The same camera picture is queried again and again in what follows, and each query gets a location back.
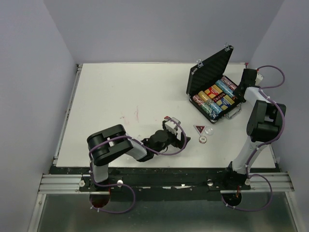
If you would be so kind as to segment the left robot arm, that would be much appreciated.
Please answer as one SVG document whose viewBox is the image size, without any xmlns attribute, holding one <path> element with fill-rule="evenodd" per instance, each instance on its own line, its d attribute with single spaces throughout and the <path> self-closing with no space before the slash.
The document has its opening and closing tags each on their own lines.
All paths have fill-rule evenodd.
<svg viewBox="0 0 309 232">
<path fill-rule="evenodd" d="M 161 130 L 141 141 L 129 136 L 121 124 L 96 132 L 87 138 L 92 175 L 90 185 L 97 191 L 104 190 L 109 164 L 124 154 L 138 162 L 146 162 L 155 155 L 179 154 L 190 140 L 181 122 L 169 116 L 164 118 Z"/>
</svg>

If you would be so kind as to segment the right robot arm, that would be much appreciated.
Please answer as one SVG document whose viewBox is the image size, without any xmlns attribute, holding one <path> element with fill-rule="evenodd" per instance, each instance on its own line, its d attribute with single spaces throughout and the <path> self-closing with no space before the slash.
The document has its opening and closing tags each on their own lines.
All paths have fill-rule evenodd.
<svg viewBox="0 0 309 232">
<path fill-rule="evenodd" d="M 234 189 L 249 178 L 250 169 L 263 149 L 278 140 L 285 127 L 286 105 L 276 103 L 255 84 L 258 70 L 244 69 L 234 94 L 253 106 L 246 132 L 247 139 L 238 156 L 230 162 L 222 184 Z"/>
</svg>

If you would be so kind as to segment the clear round dealer button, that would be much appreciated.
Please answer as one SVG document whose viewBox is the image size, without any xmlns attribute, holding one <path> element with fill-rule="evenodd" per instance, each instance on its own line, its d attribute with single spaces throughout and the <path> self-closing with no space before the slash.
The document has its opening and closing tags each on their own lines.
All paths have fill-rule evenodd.
<svg viewBox="0 0 309 232">
<path fill-rule="evenodd" d="M 211 127 L 206 127 L 206 128 L 205 128 L 205 133 L 206 133 L 207 135 L 213 135 L 213 134 L 214 134 L 214 130 L 213 130 L 213 128 L 211 128 Z"/>
</svg>

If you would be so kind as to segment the light blue chip stack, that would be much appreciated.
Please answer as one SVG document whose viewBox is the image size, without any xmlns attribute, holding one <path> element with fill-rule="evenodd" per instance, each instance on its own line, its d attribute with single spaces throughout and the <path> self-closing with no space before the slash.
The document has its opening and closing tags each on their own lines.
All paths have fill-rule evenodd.
<svg viewBox="0 0 309 232">
<path fill-rule="evenodd" d="M 209 106 L 217 115 L 223 111 L 222 108 L 218 106 L 216 103 L 214 103 L 213 101 L 209 102 Z"/>
<path fill-rule="evenodd" d="M 230 98 L 234 99 L 236 96 L 233 94 L 233 91 L 229 87 L 223 88 L 224 93 Z"/>
<path fill-rule="evenodd" d="M 217 80 L 215 83 L 216 83 L 216 86 L 219 87 L 221 90 L 227 90 L 228 89 L 227 85 L 224 82 L 222 82 L 221 80 Z"/>
</svg>

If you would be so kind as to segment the red white chip stack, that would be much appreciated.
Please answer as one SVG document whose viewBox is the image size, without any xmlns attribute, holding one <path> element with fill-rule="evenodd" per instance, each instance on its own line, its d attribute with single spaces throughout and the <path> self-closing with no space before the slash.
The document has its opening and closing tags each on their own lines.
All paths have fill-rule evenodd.
<svg viewBox="0 0 309 232">
<path fill-rule="evenodd" d="M 207 142 L 207 137 L 206 136 L 200 136 L 198 140 L 201 144 L 205 144 Z"/>
</svg>

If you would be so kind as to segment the red triangular dealer card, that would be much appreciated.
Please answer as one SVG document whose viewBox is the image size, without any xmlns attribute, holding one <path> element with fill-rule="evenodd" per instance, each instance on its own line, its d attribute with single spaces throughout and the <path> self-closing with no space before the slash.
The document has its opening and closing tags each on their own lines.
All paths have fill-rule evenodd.
<svg viewBox="0 0 309 232">
<path fill-rule="evenodd" d="M 203 125 L 194 125 L 194 128 L 197 130 L 197 132 L 202 135 L 204 130 L 205 130 L 205 127 L 206 126 L 203 126 Z"/>
</svg>

